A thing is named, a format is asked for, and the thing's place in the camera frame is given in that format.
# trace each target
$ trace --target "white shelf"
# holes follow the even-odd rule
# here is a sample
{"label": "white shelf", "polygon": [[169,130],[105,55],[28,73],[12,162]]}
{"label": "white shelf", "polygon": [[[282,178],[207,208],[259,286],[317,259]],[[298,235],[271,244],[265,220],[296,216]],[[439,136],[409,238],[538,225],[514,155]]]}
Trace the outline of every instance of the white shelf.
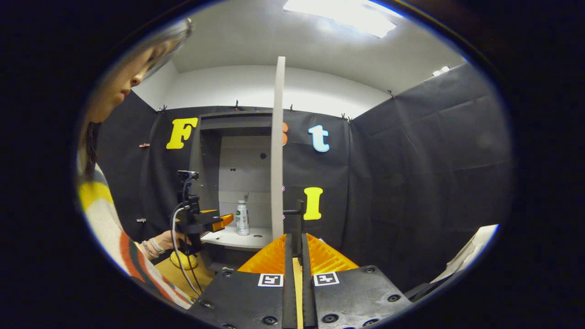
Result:
{"label": "white shelf", "polygon": [[272,242],[272,229],[269,227],[250,227],[250,235],[239,235],[236,232],[236,222],[233,221],[221,231],[205,234],[201,237],[201,241],[226,247],[260,250]]}

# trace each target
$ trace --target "woman's hand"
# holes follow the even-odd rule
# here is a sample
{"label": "woman's hand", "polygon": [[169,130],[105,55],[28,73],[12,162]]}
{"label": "woman's hand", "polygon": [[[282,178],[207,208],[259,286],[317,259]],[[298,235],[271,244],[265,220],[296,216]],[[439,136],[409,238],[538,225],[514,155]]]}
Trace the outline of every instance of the woman's hand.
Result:
{"label": "woman's hand", "polygon": [[[185,234],[175,231],[175,238],[177,239],[177,246],[178,246],[179,240],[185,241]],[[186,239],[187,239],[187,244],[191,244],[191,241],[189,241],[189,238],[186,238]],[[173,247],[173,236],[172,236],[170,230],[163,232],[160,235],[157,235],[156,237],[154,237],[154,241],[164,250],[169,250],[169,249],[174,248]]]}

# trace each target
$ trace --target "bolt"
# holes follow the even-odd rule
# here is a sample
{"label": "bolt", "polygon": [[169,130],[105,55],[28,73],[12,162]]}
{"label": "bolt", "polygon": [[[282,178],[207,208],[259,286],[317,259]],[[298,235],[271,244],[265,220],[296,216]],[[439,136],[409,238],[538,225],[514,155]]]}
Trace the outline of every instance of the bolt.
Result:
{"label": "bolt", "polygon": [[264,322],[268,325],[275,325],[278,323],[278,321],[276,320],[275,317],[264,317],[264,318],[262,318],[262,322]]}
{"label": "bolt", "polygon": [[399,299],[400,299],[400,295],[399,295],[399,294],[394,294],[394,295],[392,295],[392,296],[388,297],[388,301],[389,301],[390,303],[393,303],[393,302],[395,302],[395,301],[397,301],[397,300],[399,300]]}
{"label": "bolt", "polygon": [[339,316],[337,314],[327,314],[326,316],[323,317],[323,322],[324,323],[333,323],[335,321],[337,321],[339,319]]}
{"label": "bolt", "polygon": [[376,322],[378,322],[378,319],[376,319],[376,318],[373,318],[373,319],[371,319],[370,321],[368,321],[368,322],[364,323],[364,325],[363,325],[363,326],[365,327],[365,326],[367,326],[367,325],[374,324],[374,323],[376,323]]}

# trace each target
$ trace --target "white wall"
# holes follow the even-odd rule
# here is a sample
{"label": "white wall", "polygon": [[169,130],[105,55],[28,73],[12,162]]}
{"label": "white wall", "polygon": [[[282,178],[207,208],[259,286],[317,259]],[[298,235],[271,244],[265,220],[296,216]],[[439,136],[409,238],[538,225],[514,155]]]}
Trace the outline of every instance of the white wall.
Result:
{"label": "white wall", "polygon": [[152,108],[159,109],[163,106],[163,99],[177,77],[177,68],[173,61],[169,61],[132,90]]}
{"label": "white wall", "polygon": [[[272,108],[275,74],[276,66],[260,65],[214,67],[182,73],[174,79],[163,103],[172,109],[234,106],[238,100],[240,106]],[[285,70],[284,108],[292,104],[294,110],[333,116],[345,113],[355,118],[389,97],[380,90],[331,74],[292,67]]]}

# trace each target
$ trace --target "woman's hair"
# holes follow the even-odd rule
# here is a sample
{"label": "woman's hair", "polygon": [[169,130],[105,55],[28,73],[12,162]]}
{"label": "woman's hair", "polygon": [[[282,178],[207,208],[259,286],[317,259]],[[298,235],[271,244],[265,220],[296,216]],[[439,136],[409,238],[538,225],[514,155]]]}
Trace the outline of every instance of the woman's hair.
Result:
{"label": "woman's hair", "polygon": [[[165,28],[154,31],[153,33],[146,36],[142,42],[135,46],[120,60],[118,60],[118,62],[111,67],[109,72],[102,77],[99,85],[102,85],[103,83],[109,81],[109,78],[114,76],[119,70],[125,67],[134,58],[141,55],[149,47],[158,45],[169,40],[177,40],[178,42],[175,45],[175,47],[171,49],[164,57],[159,59],[158,62],[151,69],[146,71],[143,80],[147,79],[148,77],[152,76],[156,71],[158,71],[161,67],[167,64],[178,53],[178,51],[182,48],[187,38],[191,36],[192,31],[193,27],[190,19],[182,19],[178,22],[174,22],[168,25]],[[97,142],[100,125],[101,124],[99,123],[90,122],[87,126],[87,131],[85,132],[85,151],[87,153],[87,164],[84,171],[85,175],[88,177],[93,176],[95,164],[97,162]]]}

